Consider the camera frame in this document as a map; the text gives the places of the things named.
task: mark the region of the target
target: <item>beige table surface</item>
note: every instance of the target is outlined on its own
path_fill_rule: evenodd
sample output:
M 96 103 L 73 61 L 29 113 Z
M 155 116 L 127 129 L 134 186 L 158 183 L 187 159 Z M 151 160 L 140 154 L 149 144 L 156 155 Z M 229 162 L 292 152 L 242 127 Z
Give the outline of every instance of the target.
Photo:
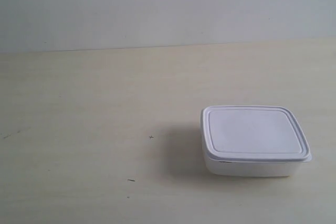
M 1 224 L 336 223 L 336 38 L 4 54 L 0 91 Z M 214 104 L 289 108 L 313 161 L 209 174 Z

